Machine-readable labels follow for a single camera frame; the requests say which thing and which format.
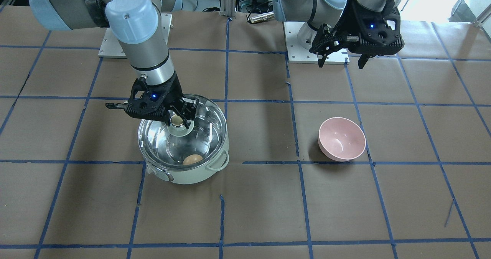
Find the blue tape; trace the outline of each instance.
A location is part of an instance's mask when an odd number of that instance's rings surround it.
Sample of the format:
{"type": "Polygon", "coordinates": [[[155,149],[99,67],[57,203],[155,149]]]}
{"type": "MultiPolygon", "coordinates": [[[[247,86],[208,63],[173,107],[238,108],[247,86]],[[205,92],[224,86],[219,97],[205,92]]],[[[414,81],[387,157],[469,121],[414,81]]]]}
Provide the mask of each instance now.
{"type": "Polygon", "coordinates": [[[286,78],[290,78],[290,69],[288,68],[288,52],[285,53],[285,64],[286,64],[286,78]]]}
{"type": "Polygon", "coordinates": [[[305,194],[305,180],[303,179],[302,164],[298,163],[298,173],[300,175],[300,187],[302,188],[303,214],[305,216],[305,227],[307,230],[307,245],[310,259],[314,259],[314,251],[312,249],[312,237],[310,235],[310,221],[308,217],[307,195],[305,194]]]}
{"type": "MultiPolygon", "coordinates": [[[[87,107],[87,105],[88,105],[89,98],[91,96],[92,90],[94,88],[95,81],[96,81],[97,76],[99,74],[99,70],[101,68],[102,61],[103,61],[103,59],[101,58],[99,60],[99,64],[97,65],[97,69],[96,69],[95,74],[94,74],[94,77],[92,79],[91,87],[89,88],[89,91],[88,91],[88,94],[87,94],[87,97],[86,97],[86,102],[84,104],[85,107],[87,107]]],[[[71,156],[72,151],[73,151],[73,146],[75,145],[75,141],[77,139],[77,135],[79,133],[80,126],[81,126],[82,120],[84,119],[85,113],[86,113],[86,111],[85,110],[82,110],[82,112],[80,114],[79,122],[77,124],[77,128],[75,129],[75,133],[74,133],[74,135],[72,137],[72,142],[70,143],[70,148],[68,149],[68,153],[67,153],[67,156],[66,156],[65,164],[63,165],[63,169],[61,170],[60,178],[58,179],[58,185],[56,186],[56,191],[54,192],[53,201],[51,202],[51,206],[49,207],[48,216],[46,217],[46,222],[44,223],[43,232],[41,233],[41,237],[39,239],[38,248],[36,249],[34,259],[38,259],[39,253],[41,252],[41,246],[42,246],[42,244],[44,242],[44,237],[46,236],[46,232],[48,231],[49,222],[51,221],[51,216],[53,215],[54,207],[55,207],[56,201],[58,199],[58,195],[59,195],[59,191],[60,191],[60,188],[61,188],[61,184],[63,182],[63,177],[65,176],[65,172],[66,172],[66,169],[67,169],[67,166],[68,166],[68,162],[70,160],[70,156],[71,156]]]]}
{"type": "MultiPolygon", "coordinates": [[[[0,95],[0,99],[12,99],[16,98],[15,95],[0,95]]],[[[61,99],[61,100],[85,100],[85,97],[81,96],[19,96],[19,99],[61,99]]],[[[128,100],[127,97],[91,97],[90,100],[128,100]]],[[[228,102],[228,103],[290,103],[289,100],[247,100],[247,99],[213,99],[214,102],[228,102]]],[[[339,104],[339,105],[354,105],[349,101],[293,101],[294,104],[339,104]]],[[[381,105],[381,106],[415,106],[413,103],[392,103],[392,102],[358,102],[358,105],[381,105]]],[[[472,104],[427,104],[418,103],[421,106],[427,107],[474,107],[472,104]]],[[[476,104],[477,107],[491,107],[486,104],[476,104]]]]}
{"type": "Polygon", "coordinates": [[[474,242],[491,242],[491,238],[472,238],[474,242]]]}
{"type": "Polygon", "coordinates": [[[171,48],[171,47],[169,47],[169,50],[176,50],[176,51],[221,51],[221,52],[226,51],[224,49],[171,48]]]}
{"type": "Polygon", "coordinates": [[[491,162],[399,162],[399,161],[377,161],[380,165],[491,165],[491,162]]]}
{"type": "Polygon", "coordinates": [[[0,45],[0,48],[36,48],[40,49],[42,46],[23,46],[23,45],[0,45]]]}
{"type": "Polygon", "coordinates": [[[491,131],[489,130],[489,127],[488,125],[486,124],[486,121],[484,121],[484,118],[481,114],[481,112],[479,111],[479,108],[476,106],[476,103],[474,102],[474,99],[472,98],[472,96],[470,95],[470,92],[469,92],[469,89],[467,88],[467,86],[465,85],[465,82],[463,81],[462,79],[462,76],[461,74],[459,73],[459,70],[457,70],[457,67],[455,66],[455,63],[454,63],[454,60],[452,60],[451,56],[450,56],[450,53],[448,52],[447,50],[447,47],[445,47],[445,44],[443,43],[442,41],[442,38],[440,37],[440,35],[438,34],[437,32],[437,29],[435,28],[435,23],[432,22],[432,28],[433,28],[433,31],[435,32],[435,34],[437,35],[437,38],[438,38],[438,41],[440,41],[440,44],[441,46],[443,47],[443,49],[445,50],[445,53],[447,54],[447,57],[450,59],[450,62],[452,63],[452,66],[454,67],[454,70],[457,74],[457,77],[459,77],[459,80],[461,81],[462,83],[462,86],[463,88],[465,89],[465,92],[467,93],[467,95],[469,96],[470,98],[470,101],[472,103],[472,105],[474,105],[474,108],[475,110],[477,111],[477,115],[479,115],[479,118],[481,119],[481,122],[483,123],[484,125],[484,128],[486,128],[486,131],[488,132],[488,135],[491,137],[491,131]]]}
{"type": "Polygon", "coordinates": [[[63,47],[63,46],[47,46],[45,49],[77,49],[77,50],[99,50],[100,47],[63,47]]]}
{"type": "Polygon", "coordinates": [[[390,244],[389,240],[361,240],[361,241],[315,241],[314,246],[334,246],[334,245],[380,245],[390,244]]]}
{"type": "Polygon", "coordinates": [[[69,160],[68,164],[121,164],[140,165],[143,161],[103,161],[103,160],[69,160]]]}
{"type": "Polygon", "coordinates": [[[158,244],[133,244],[133,249],[139,248],[216,248],[218,243],[158,243],[158,244]]]}
{"type": "Polygon", "coordinates": [[[28,82],[28,79],[30,78],[30,76],[31,76],[31,74],[32,74],[32,72],[33,72],[33,70],[34,70],[34,68],[35,68],[35,66],[36,66],[39,58],[41,57],[41,53],[43,52],[44,46],[46,46],[46,43],[48,42],[48,39],[49,39],[49,36],[50,35],[51,35],[51,31],[49,31],[48,34],[46,35],[46,38],[44,39],[43,45],[39,49],[39,52],[37,53],[37,56],[35,58],[34,63],[32,63],[32,66],[31,66],[31,68],[29,70],[28,76],[24,80],[24,83],[23,83],[23,85],[21,87],[21,90],[19,91],[19,94],[17,94],[17,98],[15,99],[14,103],[10,107],[10,110],[8,111],[7,116],[5,117],[5,120],[2,123],[2,126],[0,127],[0,135],[2,135],[2,132],[5,129],[5,126],[7,125],[7,122],[10,119],[10,116],[12,115],[12,112],[14,111],[14,107],[17,104],[17,101],[19,100],[19,96],[21,95],[22,91],[24,90],[24,87],[26,87],[26,83],[28,82]]]}
{"type": "Polygon", "coordinates": [[[295,119],[295,107],[293,105],[293,93],[292,93],[291,84],[288,84],[288,93],[290,95],[290,108],[292,111],[293,137],[295,138],[295,152],[297,153],[297,157],[300,157],[300,148],[298,147],[297,122],[295,119]]]}
{"type": "Polygon", "coordinates": [[[137,205],[135,207],[135,215],[133,216],[133,224],[131,226],[130,244],[128,245],[128,252],[126,253],[126,259],[131,258],[131,251],[133,248],[133,240],[135,238],[135,231],[137,229],[138,213],[140,212],[140,207],[137,205]]]}
{"type": "Polygon", "coordinates": [[[219,259],[223,259],[223,236],[224,236],[224,221],[225,221],[225,200],[220,195],[220,242],[219,242],[219,259]]]}
{"type": "Polygon", "coordinates": [[[0,249],[35,249],[37,245],[0,245],[0,249]]]}
{"type": "MultiPolygon", "coordinates": [[[[445,49],[445,47],[444,47],[444,45],[443,45],[443,42],[442,42],[442,40],[440,39],[440,36],[438,35],[437,31],[435,30],[435,26],[434,26],[434,25],[433,25],[433,30],[434,30],[434,31],[435,31],[435,33],[437,34],[438,40],[440,41],[440,44],[442,45],[442,47],[444,48],[445,52],[447,53],[447,56],[450,58],[450,55],[449,55],[448,51],[445,49]]],[[[472,241],[472,237],[470,236],[469,229],[468,229],[468,227],[467,227],[467,225],[466,225],[466,223],[465,223],[465,220],[464,220],[464,218],[463,218],[463,215],[462,215],[462,213],[461,213],[461,211],[460,211],[460,207],[459,207],[458,202],[457,202],[457,200],[456,200],[456,198],[455,198],[454,192],[453,192],[453,190],[452,190],[452,186],[450,185],[450,182],[449,182],[449,180],[448,180],[447,174],[445,173],[445,169],[443,168],[442,161],[441,161],[440,156],[439,156],[439,154],[438,154],[438,151],[437,151],[437,148],[436,148],[435,142],[433,141],[433,138],[431,137],[430,130],[428,129],[428,126],[427,126],[427,124],[426,124],[425,118],[424,118],[424,116],[423,116],[423,112],[421,111],[421,107],[420,107],[420,106],[419,106],[419,104],[418,104],[418,101],[417,101],[417,99],[416,99],[416,95],[414,94],[414,91],[413,91],[413,89],[412,89],[412,87],[411,87],[411,84],[410,84],[409,78],[407,77],[407,74],[406,74],[406,72],[405,72],[404,66],[402,65],[402,61],[400,60],[400,57],[399,57],[399,56],[397,56],[397,60],[398,60],[399,65],[400,65],[400,69],[402,70],[402,72],[403,72],[403,74],[404,74],[404,77],[405,77],[405,80],[406,80],[407,86],[409,87],[409,90],[410,90],[410,92],[411,92],[411,95],[412,95],[412,98],[413,98],[413,100],[414,100],[414,103],[416,104],[416,107],[417,107],[417,109],[418,109],[419,116],[420,116],[421,121],[423,122],[423,125],[424,125],[424,127],[425,127],[426,133],[427,133],[427,135],[428,135],[428,139],[430,140],[431,146],[432,146],[432,148],[433,148],[433,152],[435,153],[435,157],[437,158],[437,161],[440,163],[440,164],[439,164],[439,165],[440,165],[440,169],[442,170],[442,174],[443,174],[443,177],[444,177],[444,179],[445,179],[445,182],[447,183],[447,187],[448,187],[448,190],[450,191],[450,195],[451,195],[451,196],[452,196],[452,198],[454,199],[454,205],[455,205],[455,208],[456,208],[457,212],[459,213],[459,217],[460,217],[460,219],[461,219],[461,222],[462,222],[462,225],[463,225],[463,227],[464,227],[465,233],[466,233],[466,234],[467,234],[467,236],[468,236],[468,241],[470,242],[470,245],[471,245],[471,247],[472,247],[472,250],[473,250],[473,252],[474,252],[474,255],[476,256],[476,259],[479,259],[479,255],[477,254],[477,250],[476,250],[476,247],[474,246],[474,243],[473,243],[473,241],[472,241]]],[[[471,96],[470,96],[470,94],[469,94],[469,93],[468,93],[468,95],[469,95],[469,98],[471,99],[471,102],[472,102],[472,103],[474,103],[474,101],[472,100],[472,98],[471,98],[471,96]]]]}
{"type": "Polygon", "coordinates": [[[395,240],[398,244],[411,244],[411,243],[458,243],[469,242],[468,238],[437,238],[437,239],[402,239],[395,240]]]}
{"type": "Polygon", "coordinates": [[[269,247],[269,246],[306,246],[306,241],[297,242],[240,242],[224,244],[224,247],[269,247]]]}
{"type": "Polygon", "coordinates": [[[65,163],[65,160],[19,160],[19,159],[0,159],[5,163],[37,163],[37,164],[59,164],[65,163]]]}
{"type": "Polygon", "coordinates": [[[131,258],[131,252],[133,249],[133,242],[135,240],[135,233],[137,231],[137,222],[138,215],[140,213],[140,205],[142,204],[142,194],[143,194],[143,185],[145,183],[145,173],[146,173],[147,164],[144,162],[142,164],[142,179],[140,180],[140,186],[138,187],[138,198],[137,198],[137,206],[135,207],[135,215],[133,216],[133,224],[131,226],[131,234],[130,234],[130,242],[128,244],[128,252],[126,253],[126,258],[131,258]]]}
{"type": "Polygon", "coordinates": [[[225,98],[225,112],[223,113],[225,115],[225,118],[228,118],[228,65],[229,65],[229,45],[230,45],[230,22],[232,21],[231,18],[227,19],[226,27],[227,27],[227,32],[226,32],[226,53],[225,53],[225,93],[224,93],[224,98],[225,98]]]}
{"type": "Polygon", "coordinates": [[[42,249],[107,249],[107,248],[127,248],[126,244],[104,244],[104,245],[58,245],[58,244],[45,244],[42,245],[42,249]]]}
{"type": "Polygon", "coordinates": [[[229,50],[230,53],[258,53],[258,54],[286,54],[285,51],[245,51],[245,50],[229,50]]]}
{"type": "MultiPolygon", "coordinates": [[[[351,76],[349,75],[349,70],[348,70],[348,64],[347,63],[344,64],[344,69],[345,69],[346,76],[347,76],[347,79],[348,79],[349,89],[351,90],[351,96],[353,97],[354,109],[356,110],[356,115],[358,116],[358,121],[360,122],[360,128],[361,128],[361,130],[364,133],[365,132],[365,129],[363,128],[363,122],[361,120],[361,114],[360,114],[360,110],[358,108],[358,102],[356,100],[356,95],[354,94],[353,83],[351,81],[351,76]]],[[[370,168],[372,170],[373,179],[374,179],[374,182],[375,182],[375,186],[377,188],[377,193],[379,195],[380,204],[382,206],[382,212],[384,213],[384,219],[386,220],[387,232],[389,234],[389,239],[390,239],[390,243],[391,243],[391,246],[392,246],[392,252],[394,254],[394,259],[398,259],[397,251],[396,251],[396,246],[395,246],[395,242],[394,242],[394,236],[392,234],[392,229],[390,227],[389,216],[387,214],[386,205],[385,205],[385,202],[384,202],[384,197],[382,196],[382,191],[380,189],[379,179],[377,178],[377,172],[375,171],[375,167],[374,167],[374,164],[373,164],[373,161],[372,161],[372,157],[370,156],[370,149],[368,147],[368,141],[367,141],[367,147],[366,147],[366,149],[367,149],[367,153],[368,153],[368,160],[370,162],[370,168]]]]}
{"type": "Polygon", "coordinates": [[[271,165],[296,165],[298,161],[244,161],[242,162],[243,165],[266,165],[266,164],[271,164],[271,165]]]}

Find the blue tape grid line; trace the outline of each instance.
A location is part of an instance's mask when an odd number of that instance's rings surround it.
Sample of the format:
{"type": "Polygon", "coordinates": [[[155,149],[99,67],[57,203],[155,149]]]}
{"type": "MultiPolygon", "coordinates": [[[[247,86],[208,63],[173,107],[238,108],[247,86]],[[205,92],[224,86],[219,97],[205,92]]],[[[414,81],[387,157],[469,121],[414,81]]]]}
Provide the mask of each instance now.
{"type": "Polygon", "coordinates": [[[462,86],[463,88],[465,89],[465,92],[467,93],[467,95],[469,96],[469,99],[472,103],[472,105],[474,106],[474,109],[477,111],[477,115],[479,115],[479,118],[481,119],[482,123],[484,124],[484,127],[486,128],[486,131],[488,131],[488,135],[491,137],[491,131],[489,130],[488,126],[486,125],[486,122],[484,121],[484,118],[481,114],[481,112],[479,111],[479,108],[477,107],[476,103],[474,103],[474,99],[472,98],[472,96],[470,95],[470,92],[469,92],[469,89],[467,88],[467,86],[465,85],[465,82],[463,81],[462,79],[462,76],[461,74],[459,73],[459,70],[457,70],[457,67],[455,65],[455,62],[454,60],[452,59],[452,57],[450,56],[450,53],[448,52],[447,50],[447,47],[445,47],[445,44],[443,43],[443,40],[442,38],[440,37],[440,35],[438,34],[438,31],[437,29],[435,28],[435,23],[431,23],[432,25],[432,28],[433,28],[433,31],[435,32],[435,34],[437,35],[438,37],[438,41],[440,41],[440,44],[442,45],[445,53],[447,54],[447,57],[448,57],[448,60],[450,60],[450,63],[452,63],[452,66],[454,67],[454,70],[457,74],[457,77],[459,77],[459,80],[461,81],[462,83],[462,86]]]}
{"type": "MultiPolygon", "coordinates": [[[[0,99],[17,98],[15,95],[0,95],[0,99]]],[[[59,100],[85,100],[87,97],[82,96],[18,96],[19,99],[59,99],[59,100]]],[[[128,100],[127,97],[90,97],[89,100],[128,100]]],[[[290,103],[290,100],[252,100],[252,99],[213,99],[214,102],[226,103],[290,103]]],[[[339,104],[339,105],[354,105],[349,101],[293,101],[294,104],[339,104]]],[[[393,102],[358,102],[358,105],[381,105],[381,106],[415,106],[414,103],[393,103],[393,102]]],[[[418,103],[421,106],[427,107],[491,107],[488,104],[431,104],[418,103]]]]}
{"type": "Polygon", "coordinates": [[[86,113],[86,108],[87,108],[88,103],[89,103],[89,97],[92,94],[92,90],[94,88],[94,84],[96,82],[97,75],[99,74],[99,70],[101,69],[102,60],[103,59],[101,58],[99,60],[98,65],[97,65],[97,69],[95,71],[94,78],[92,79],[92,84],[91,84],[91,87],[90,87],[90,89],[88,91],[86,102],[84,104],[84,109],[82,110],[82,112],[80,114],[80,118],[79,118],[79,122],[77,124],[77,128],[75,129],[75,133],[74,133],[74,135],[72,137],[72,142],[70,143],[70,148],[68,149],[68,154],[66,156],[66,160],[65,160],[65,163],[63,165],[63,169],[61,170],[60,178],[58,179],[58,185],[56,186],[56,191],[54,192],[53,201],[51,202],[51,206],[49,207],[48,216],[46,217],[46,222],[44,223],[43,232],[41,233],[41,237],[39,239],[39,243],[38,243],[38,247],[36,249],[36,253],[34,255],[34,259],[38,259],[39,253],[41,252],[41,246],[43,245],[44,237],[46,236],[46,232],[48,231],[49,222],[51,221],[51,216],[53,215],[54,207],[56,205],[56,200],[58,199],[58,194],[59,194],[59,191],[60,191],[60,188],[61,188],[61,184],[63,182],[63,177],[65,176],[65,172],[66,172],[66,169],[67,169],[67,166],[68,166],[68,162],[70,161],[70,156],[72,155],[73,146],[75,145],[75,141],[77,139],[77,135],[79,133],[82,120],[84,119],[84,115],[86,113]]]}
{"type": "Polygon", "coordinates": [[[219,259],[223,259],[223,236],[225,233],[225,200],[220,195],[220,241],[219,241],[219,259]]]}
{"type": "MultiPolygon", "coordinates": [[[[287,79],[289,79],[290,69],[288,68],[288,54],[285,54],[285,68],[286,68],[286,77],[287,79]]],[[[292,124],[293,124],[293,138],[295,139],[295,152],[297,153],[296,164],[298,164],[298,175],[300,176],[300,187],[302,189],[303,215],[305,217],[305,230],[307,234],[309,258],[314,259],[314,251],[312,249],[312,237],[310,234],[310,221],[308,217],[307,196],[305,194],[305,180],[303,179],[303,169],[302,169],[302,164],[300,163],[300,148],[298,147],[297,121],[295,119],[295,105],[293,103],[293,91],[292,91],[292,85],[289,82],[286,82],[286,84],[288,85],[288,94],[290,96],[290,109],[292,112],[292,124]]]]}
{"type": "Polygon", "coordinates": [[[135,240],[135,232],[137,231],[137,221],[138,214],[140,213],[140,205],[142,204],[142,194],[143,194],[143,185],[145,183],[145,173],[146,173],[146,162],[142,164],[142,179],[140,180],[140,186],[138,187],[138,197],[137,197],[137,206],[135,206],[135,215],[133,216],[133,224],[131,226],[131,234],[130,234],[130,243],[128,244],[128,252],[126,253],[126,259],[131,258],[131,252],[133,250],[133,241],[135,240]]]}
{"type": "MultiPolygon", "coordinates": [[[[335,162],[335,161],[244,161],[243,165],[366,165],[369,161],[335,162]]],[[[0,163],[38,163],[38,164],[59,164],[65,160],[30,160],[30,159],[0,159],[0,163]]],[[[474,165],[491,166],[491,162],[418,162],[418,161],[377,161],[378,165],[474,165]]],[[[100,160],[69,160],[68,164],[121,164],[121,165],[140,165],[143,161],[100,161],[100,160]]]]}
{"type": "Polygon", "coordinates": [[[26,84],[28,82],[28,79],[30,78],[30,76],[31,76],[34,68],[36,67],[36,63],[38,62],[39,58],[41,57],[41,53],[43,52],[44,46],[48,42],[48,39],[49,39],[49,36],[50,35],[51,35],[51,31],[49,31],[48,34],[46,35],[46,38],[44,39],[43,45],[40,47],[39,52],[37,53],[37,56],[36,56],[36,58],[34,60],[34,63],[32,63],[32,66],[31,66],[31,68],[29,70],[29,73],[28,73],[26,79],[24,80],[24,83],[23,83],[23,85],[21,87],[21,90],[19,91],[19,94],[17,94],[14,103],[12,104],[12,106],[10,107],[10,110],[7,113],[7,117],[5,118],[5,120],[2,123],[2,126],[0,127],[0,135],[2,135],[2,132],[5,129],[5,126],[7,125],[7,122],[10,119],[10,116],[12,115],[12,112],[14,111],[14,107],[17,104],[17,101],[19,100],[19,96],[21,95],[22,91],[24,90],[24,87],[26,87],[26,84]]]}
{"type": "Polygon", "coordinates": [[[226,50],[225,50],[225,93],[224,93],[224,104],[225,104],[225,109],[224,109],[224,115],[225,119],[228,117],[228,59],[230,55],[230,50],[229,50],[229,45],[230,45],[230,22],[232,21],[231,18],[227,18],[227,23],[226,23],[226,50]]]}
{"type": "MultiPolygon", "coordinates": [[[[358,102],[356,100],[356,95],[354,94],[353,83],[351,81],[351,76],[349,75],[348,63],[347,62],[344,64],[344,70],[346,72],[346,76],[347,76],[347,79],[348,79],[349,89],[351,90],[351,96],[353,97],[354,109],[356,110],[356,115],[358,116],[358,121],[360,122],[360,128],[361,128],[361,130],[363,130],[363,133],[364,133],[365,132],[365,129],[363,128],[363,121],[361,120],[361,114],[360,114],[360,110],[359,110],[359,107],[358,107],[358,102]]],[[[396,250],[396,243],[394,241],[394,236],[392,235],[392,228],[390,227],[389,216],[387,214],[386,205],[385,205],[385,202],[384,202],[384,197],[382,196],[382,191],[381,191],[380,185],[379,185],[379,179],[377,178],[377,172],[375,171],[375,164],[373,163],[372,157],[370,156],[370,148],[369,148],[368,141],[367,141],[367,144],[366,144],[366,150],[367,150],[367,153],[368,153],[368,160],[369,160],[369,163],[370,163],[370,168],[372,170],[372,175],[373,175],[373,179],[374,179],[374,182],[375,182],[375,186],[377,188],[377,193],[379,195],[380,205],[382,207],[382,212],[384,213],[384,219],[386,220],[387,233],[389,235],[389,240],[390,240],[390,243],[391,243],[392,252],[394,254],[394,259],[398,259],[397,250],[396,250]]]]}
{"type": "MultiPolygon", "coordinates": [[[[433,137],[431,136],[430,130],[428,129],[428,125],[427,125],[427,123],[426,123],[426,121],[425,121],[425,118],[424,118],[424,116],[423,116],[423,112],[422,112],[422,110],[421,110],[421,107],[420,107],[420,105],[419,105],[419,103],[418,103],[418,101],[417,101],[417,99],[416,99],[416,95],[414,94],[414,91],[413,91],[412,86],[411,86],[411,84],[410,84],[409,78],[408,78],[408,76],[407,76],[407,74],[406,74],[406,72],[405,72],[405,69],[404,69],[404,66],[403,66],[403,64],[402,64],[402,61],[400,60],[400,58],[399,58],[399,57],[397,57],[397,60],[398,60],[398,62],[399,62],[400,69],[402,70],[402,73],[403,73],[403,75],[404,75],[404,78],[405,78],[405,81],[406,81],[406,83],[407,83],[407,86],[408,86],[408,88],[409,88],[409,90],[410,90],[410,92],[411,92],[411,95],[412,95],[412,98],[413,98],[413,100],[414,100],[414,103],[416,104],[416,108],[417,108],[417,110],[418,110],[418,112],[419,112],[419,116],[420,116],[420,118],[421,118],[421,121],[423,122],[424,128],[425,128],[426,133],[427,133],[427,135],[428,135],[428,139],[430,140],[431,146],[432,146],[432,148],[433,148],[433,152],[435,153],[435,157],[437,158],[437,161],[440,163],[440,164],[439,164],[439,165],[440,165],[440,169],[442,170],[442,174],[443,174],[443,177],[444,177],[444,179],[445,179],[445,182],[447,183],[448,190],[449,190],[449,192],[450,192],[450,194],[451,194],[451,196],[452,196],[452,198],[453,198],[455,208],[456,208],[457,212],[459,213],[459,217],[460,217],[460,219],[461,219],[461,222],[462,222],[462,225],[463,225],[463,227],[464,227],[465,233],[467,234],[468,241],[470,242],[470,245],[471,245],[471,247],[472,247],[472,251],[474,252],[474,256],[476,257],[476,259],[479,259],[479,255],[477,254],[476,247],[475,247],[474,242],[473,242],[473,240],[472,240],[472,237],[471,237],[471,235],[470,235],[469,229],[468,229],[468,227],[467,227],[467,225],[466,225],[466,223],[465,223],[465,219],[464,219],[464,217],[463,217],[463,215],[462,215],[462,212],[461,212],[461,210],[460,210],[459,203],[458,203],[458,201],[457,201],[457,200],[456,200],[456,198],[455,198],[454,192],[453,192],[453,190],[452,190],[452,186],[450,185],[450,181],[448,180],[448,177],[447,177],[447,173],[445,173],[445,169],[444,169],[444,167],[443,167],[442,161],[440,160],[440,155],[438,154],[437,147],[436,147],[436,145],[435,145],[435,142],[433,141],[433,137]]],[[[471,96],[470,96],[470,93],[469,93],[469,92],[468,92],[468,95],[469,95],[469,98],[471,99],[472,103],[474,103],[474,102],[473,102],[473,100],[472,100],[472,98],[471,98],[471,96]]]]}
{"type": "Polygon", "coordinates": [[[39,49],[78,49],[78,50],[98,50],[97,47],[69,47],[69,46],[35,46],[35,45],[0,45],[0,48],[35,48],[39,49]]]}
{"type": "MultiPolygon", "coordinates": [[[[491,242],[491,238],[474,238],[474,242],[491,242]]],[[[414,243],[465,243],[468,238],[428,238],[428,239],[400,239],[394,240],[396,244],[414,243]]],[[[391,244],[390,240],[351,240],[351,241],[313,241],[313,246],[333,246],[333,245],[380,245],[391,244]]],[[[307,246],[306,241],[296,242],[239,242],[224,244],[224,247],[265,247],[265,246],[307,246]]],[[[44,244],[42,249],[97,249],[97,248],[129,248],[129,244],[104,244],[104,245],[59,245],[44,244]]],[[[0,249],[35,249],[38,245],[0,245],[0,249]]],[[[214,248],[219,247],[219,243],[151,243],[134,244],[133,248],[214,248]]]]}

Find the egg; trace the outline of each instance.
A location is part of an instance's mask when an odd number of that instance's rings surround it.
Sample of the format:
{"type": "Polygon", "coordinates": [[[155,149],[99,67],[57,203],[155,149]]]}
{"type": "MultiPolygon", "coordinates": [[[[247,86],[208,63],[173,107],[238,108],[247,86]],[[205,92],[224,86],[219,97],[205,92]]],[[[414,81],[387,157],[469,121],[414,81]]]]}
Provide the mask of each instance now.
{"type": "Polygon", "coordinates": [[[191,154],[190,156],[184,158],[183,165],[191,165],[201,160],[203,160],[203,157],[201,155],[191,154]]]}
{"type": "Polygon", "coordinates": [[[174,126],[182,126],[184,124],[184,120],[179,117],[177,114],[174,114],[171,118],[170,118],[170,123],[173,124],[174,126]]]}

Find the metal connector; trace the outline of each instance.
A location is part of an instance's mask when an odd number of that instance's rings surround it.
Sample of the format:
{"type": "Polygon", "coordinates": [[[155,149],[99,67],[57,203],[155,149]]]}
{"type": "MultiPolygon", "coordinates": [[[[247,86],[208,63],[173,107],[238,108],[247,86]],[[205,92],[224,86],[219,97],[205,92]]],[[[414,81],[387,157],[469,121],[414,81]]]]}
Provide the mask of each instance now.
{"type": "Polygon", "coordinates": [[[360,40],[360,38],[355,36],[355,35],[349,35],[346,37],[346,40],[348,42],[358,42],[358,40],[360,40]]]}
{"type": "Polygon", "coordinates": [[[269,20],[275,19],[275,13],[274,12],[267,12],[263,13],[254,17],[251,17],[249,19],[251,24],[256,24],[256,23],[261,23],[261,22],[266,22],[269,20]]]}

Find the metal mounting plate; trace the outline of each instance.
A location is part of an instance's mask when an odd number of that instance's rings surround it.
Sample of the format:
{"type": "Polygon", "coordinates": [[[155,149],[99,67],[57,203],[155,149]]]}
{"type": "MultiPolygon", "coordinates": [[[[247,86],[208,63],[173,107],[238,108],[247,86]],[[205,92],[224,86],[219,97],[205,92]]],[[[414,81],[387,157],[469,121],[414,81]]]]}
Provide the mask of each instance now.
{"type": "MultiPolygon", "coordinates": [[[[285,42],[288,50],[288,61],[290,63],[315,63],[317,64],[317,56],[310,53],[302,47],[297,39],[297,34],[304,22],[284,22],[285,42]]],[[[344,64],[349,63],[348,51],[341,49],[336,53],[329,55],[326,59],[326,64],[344,64]]]]}
{"type": "MultiPolygon", "coordinates": [[[[169,31],[172,24],[172,14],[162,14],[162,30],[165,42],[169,41],[169,31]]],[[[126,55],[119,45],[118,39],[112,33],[111,28],[105,30],[104,39],[99,50],[100,58],[126,58],[126,55]]]]}

